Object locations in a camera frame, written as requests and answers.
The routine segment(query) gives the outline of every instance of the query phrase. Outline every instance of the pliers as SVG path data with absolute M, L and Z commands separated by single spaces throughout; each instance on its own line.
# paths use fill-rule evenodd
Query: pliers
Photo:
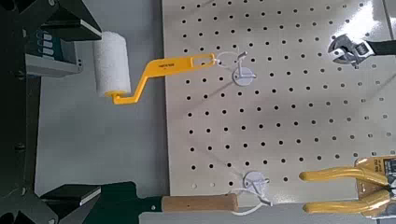
M 396 55 L 396 40 L 371 42 L 340 35 L 330 44 L 328 52 L 333 62 L 359 68 L 359 64 L 371 56 Z
M 318 202 L 306 203 L 303 207 L 307 213 L 364 213 L 387 204 L 396 194 L 396 178 L 357 167 L 335 167 L 314 172 L 302 172 L 300 178 L 304 181 L 326 181 L 344 177 L 353 177 L 378 185 L 376 191 L 365 198 L 352 202 Z

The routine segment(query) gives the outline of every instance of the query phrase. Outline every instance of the black metal frame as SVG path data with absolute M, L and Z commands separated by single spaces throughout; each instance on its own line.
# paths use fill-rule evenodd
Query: black metal frame
M 58 25 L 42 26 L 51 23 Z M 41 77 L 26 74 L 24 47 L 40 27 L 66 41 L 97 40 L 101 30 L 81 0 L 2 0 L 0 24 L 0 222 L 11 215 L 56 222 L 57 216 L 34 194 Z

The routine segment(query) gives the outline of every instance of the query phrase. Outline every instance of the gray floor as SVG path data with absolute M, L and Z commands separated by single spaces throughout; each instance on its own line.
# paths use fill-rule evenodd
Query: gray floor
M 131 79 L 163 56 L 160 0 L 84 1 L 103 30 L 128 42 Z M 84 72 L 43 78 L 36 192 L 65 183 L 133 180 L 138 195 L 169 193 L 164 81 L 151 80 L 138 105 L 115 106 L 95 93 L 92 44 L 79 45 Z M 374 223 L 362 216 L 309 216 L 300 204 L 263 208 L 248 217 L 230 214 L 145 214 L 141 223 Z

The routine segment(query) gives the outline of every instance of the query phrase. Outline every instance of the label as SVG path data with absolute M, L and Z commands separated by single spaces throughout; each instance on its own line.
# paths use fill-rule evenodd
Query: label
M 161 67 L 161 68 L 175 67 L 175 64 L 174 63 L 164 63 L 164 64 L 160 64 L 159 67 Z

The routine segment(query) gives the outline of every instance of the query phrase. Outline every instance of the tool handle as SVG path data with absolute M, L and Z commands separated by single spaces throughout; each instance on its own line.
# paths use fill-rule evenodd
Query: tool handle
M 356 202 L 306 203 L 303 209 L 306 213 L 355 214 L 371 211 L 389 202 L 389 192 L 382 189 Z
M 130 97 L 122 96 L 122 92 L 109 92 L 107 95 L 113 98 L 114 105 L 131 105 L 139 101 L 143 89 L 150 77 L 165 77 L 185 72 L 192 72 L 215 65 L 215 54 L 197 54 L 184 58 L 167 58 L 151 61 L 147 64 L 145 72 L 137 84 L 134 95 Z
M 359 180 L 368 181 L 381 186 L 387 186 L 388 179 L 386 176 L 376 172 L 356 167 L 334 167 L 326 170 L 302 172 L 300 178 L 304 181 L 326 181 L 344 177 L 353 177 Z
M 367 41 L 375 55 L 396 55 L 396 40 L 371 42 Z
M 164 212 L 238 211 L 236 194 L 212 196 L 165 196 Z

